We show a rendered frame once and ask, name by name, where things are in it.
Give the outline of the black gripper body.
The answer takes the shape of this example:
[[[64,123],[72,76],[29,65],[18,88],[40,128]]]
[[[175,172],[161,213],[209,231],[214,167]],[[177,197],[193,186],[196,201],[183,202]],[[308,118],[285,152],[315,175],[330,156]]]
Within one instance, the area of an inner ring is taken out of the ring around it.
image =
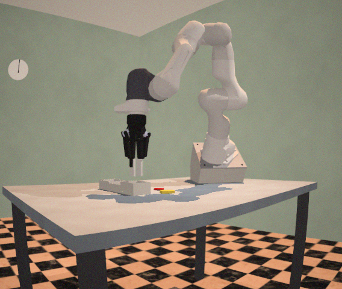
[[[140,130],[143,130],[143,135],[146,132],[146,115],[144,114],[129,114],[127,115],[127,128],[129,130],[129,136],[134,138],[134,130],[138,130],[137,139],[140,139]]]

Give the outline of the grey rack of three bins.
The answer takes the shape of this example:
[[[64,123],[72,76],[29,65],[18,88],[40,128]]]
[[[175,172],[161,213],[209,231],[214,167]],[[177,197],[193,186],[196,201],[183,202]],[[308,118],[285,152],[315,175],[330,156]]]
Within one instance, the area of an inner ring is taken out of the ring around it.
[[[124,181],[119,179],[100,179],[99,189],[127,194],[131,196],[138,196],[151,194],[151,182]]]

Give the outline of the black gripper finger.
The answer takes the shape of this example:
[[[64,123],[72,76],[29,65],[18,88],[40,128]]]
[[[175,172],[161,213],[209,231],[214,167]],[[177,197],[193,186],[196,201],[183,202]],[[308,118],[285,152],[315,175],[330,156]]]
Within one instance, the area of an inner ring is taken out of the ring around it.
[[[136,141],[137,141],[137,134],[138,134],[137,129],[134,130],[134,138],[131,138],[129,136],[128,129],[121,132],[121,135],[123,137],[125,156],[129,158],[129,175],[130,176],[135,176],[135,146],[136,146]]]
[[[150,132],[140,130],[140,139],[137,139],[137,176],[143,176],[143,159],[147,157]],[[140,155],[141,154],[141,155]]]

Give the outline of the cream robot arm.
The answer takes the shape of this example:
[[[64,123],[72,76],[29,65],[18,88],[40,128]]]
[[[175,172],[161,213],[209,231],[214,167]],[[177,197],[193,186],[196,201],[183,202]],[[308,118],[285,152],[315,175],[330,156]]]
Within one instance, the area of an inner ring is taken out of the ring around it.
[[[149,101],[161,102],[171,98],[178,92],[180,76],[189,58],[200,46],[212,46],[212,75],[221,82],[222,88],[202,90],[198,96],[200,107],[208,115],[208,132],[201,157],[211,164],[228,165],[238,152],[229,139],[231,123],[223,111],[239,110],[247,104],[247,95],[235,77],[234,51],[229,43],[231,37],[227,23],[189,21],[176,36],[172,45],[173,56],[164,70],[156,76],[144,68],[130,71],[126,82],[126,102],[116,105],[114,111],[119,114],[146,114],[151,110]]]

